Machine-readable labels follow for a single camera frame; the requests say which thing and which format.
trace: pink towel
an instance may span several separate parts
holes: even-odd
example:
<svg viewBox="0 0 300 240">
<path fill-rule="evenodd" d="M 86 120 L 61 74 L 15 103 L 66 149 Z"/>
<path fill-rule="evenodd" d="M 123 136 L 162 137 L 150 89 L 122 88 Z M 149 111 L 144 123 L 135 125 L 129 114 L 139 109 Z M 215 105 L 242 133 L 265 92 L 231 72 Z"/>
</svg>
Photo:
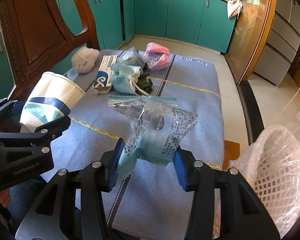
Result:
<svg viewBox="0 0 300 240">
<path fill-rule="evenodd" d="M 227 10 L 228 10 L 228 18 L 232 16 L 238 15 L 242 10 L 242 2 L 240 0 L 226 0 L 228 2 Z"/>
</svg>

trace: blue tablecloth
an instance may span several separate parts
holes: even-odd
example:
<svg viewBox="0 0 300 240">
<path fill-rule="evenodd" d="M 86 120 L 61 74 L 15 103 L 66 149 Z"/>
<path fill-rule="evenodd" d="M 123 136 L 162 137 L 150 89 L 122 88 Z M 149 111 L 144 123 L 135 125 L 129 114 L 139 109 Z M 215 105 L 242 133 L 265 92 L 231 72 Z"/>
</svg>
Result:
<svg viewBox="0 0 300 240">
<path fill-rule="evenodd" d="M 95 68 L 87 74 L 65 74 L 86 91 L 71 112 L 72 122 L 51 144 L 55 167 L 42 177 L 49 181 L 61 168 L 83 169 L 114 148 L 117 138 L 128 138 L 128 118 L 107 106 L 108 94 L 92 95 L 92 83 L 104 55 L 120 50 L 102 50 Z M 222 166 L 223 118 L 218 77 L 213 64 L 202 59 L 170 56 L 168 69 L 151 73 L 153 95 L 178 98 L 178 108 L 198 115 L 198 124 L 182 140 L 181 147 L 196 159 Z M 111 90 L 110 94 L 119 94 Z M 147 240 L 184 239 L 193 193 L 178 184 L 173 163 L 166 167 L 138 160 L 132 175 L 118 179 L 110 193 L 103 193 L 108 224 L 112 228 Z M 80 192 L 76 194 L 80 208 Z"/>
</svg>

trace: white drawer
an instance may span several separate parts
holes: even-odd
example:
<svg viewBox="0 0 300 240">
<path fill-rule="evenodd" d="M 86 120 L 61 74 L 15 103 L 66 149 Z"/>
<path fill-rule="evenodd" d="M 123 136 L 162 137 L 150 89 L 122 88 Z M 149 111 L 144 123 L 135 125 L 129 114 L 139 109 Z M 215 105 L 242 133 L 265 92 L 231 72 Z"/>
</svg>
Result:
<svg viewBox="0 0 300 240">
<path fill-rule="evenodd" d="M 300 38 L 298 34 L 290 27 L 289 24 L 284 22 L 279 15 L 275 15 L 272 29 L 278 33 L 295 51 L 298 50 Z"/>
<path fill-rule="evenodd" d="M 296 51 L 273 30 L 271 30 L 267 42 L 280 51 L 290 62 L 293 61 Z"/>
<path fill-rule="evenodd" d="M 254 72 L 278 86 L 289 67 L 289 62 L 270 47 L 265 46 Z"/>
</svg>

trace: wooden chair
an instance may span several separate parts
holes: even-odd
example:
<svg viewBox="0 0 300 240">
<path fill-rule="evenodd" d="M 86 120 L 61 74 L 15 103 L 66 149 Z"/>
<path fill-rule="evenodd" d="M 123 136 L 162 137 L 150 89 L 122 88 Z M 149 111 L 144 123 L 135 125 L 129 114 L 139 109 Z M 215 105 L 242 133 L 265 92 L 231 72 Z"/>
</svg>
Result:
<svg viewBox="0 0 300 240">
<path fill-rule="evenodd" d="M 9 99 L 24 100 L 40 79 L 75 48 L 100 49 L 88 0 L 74 0 L 82 32 L 74 35 L 56 0 L 1 0 L 0 27 L 15 86 Z"/>
</svg>

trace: blue stripe on cup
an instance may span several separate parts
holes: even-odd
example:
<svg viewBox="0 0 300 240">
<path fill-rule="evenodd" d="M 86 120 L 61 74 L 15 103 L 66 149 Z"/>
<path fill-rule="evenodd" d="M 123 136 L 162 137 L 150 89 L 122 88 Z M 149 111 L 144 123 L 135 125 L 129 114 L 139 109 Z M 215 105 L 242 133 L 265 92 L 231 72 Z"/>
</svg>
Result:
<svg viewBox="0 0 300 240">
<path fill-rule="evenodd" d="M 57 98 L 45 98 L 45 97 L 37 97 L 37 98 L 30 98 L 28 99 L 28 102 L 34 102 L 34 103 L 40 103 L 40 104 L 46 104 L 51 105 L 56 108 L 58 108 L 64 115 L 70 114 L 70 109 L 64 102 Z"/>
</svg>

